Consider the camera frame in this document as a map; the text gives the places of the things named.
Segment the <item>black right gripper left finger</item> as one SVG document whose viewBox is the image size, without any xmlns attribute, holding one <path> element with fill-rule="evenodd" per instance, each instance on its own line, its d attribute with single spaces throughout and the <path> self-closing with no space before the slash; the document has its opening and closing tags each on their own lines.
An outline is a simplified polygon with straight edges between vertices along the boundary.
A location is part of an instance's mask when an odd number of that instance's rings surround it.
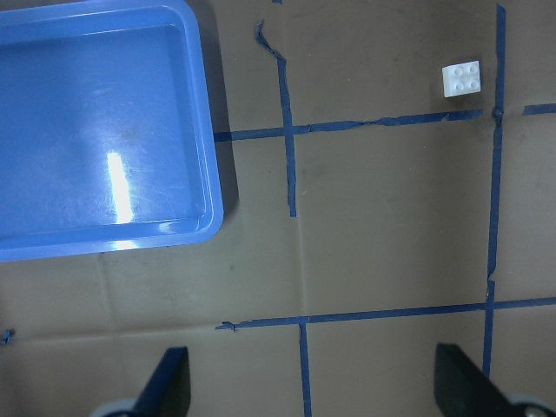
<svg viewBox="0 0 556 417">
<path fill-rule="evenodd" d="M 191 404 L 189 351 L 167 349 L 132 407 L 132 416 L 187 416 Z"/>
</svg>

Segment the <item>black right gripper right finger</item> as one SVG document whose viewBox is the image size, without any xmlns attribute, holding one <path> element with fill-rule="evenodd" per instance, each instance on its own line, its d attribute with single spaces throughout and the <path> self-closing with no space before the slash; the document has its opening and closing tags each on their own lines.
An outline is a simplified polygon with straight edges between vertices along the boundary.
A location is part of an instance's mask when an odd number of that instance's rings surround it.
<svg viewBox="0 0 556 417">
<path fill-rule="evenodd" d="M 446 417 L 524 415 L 455 344 L 436 346 L 434 399 Z"/>
</svg>

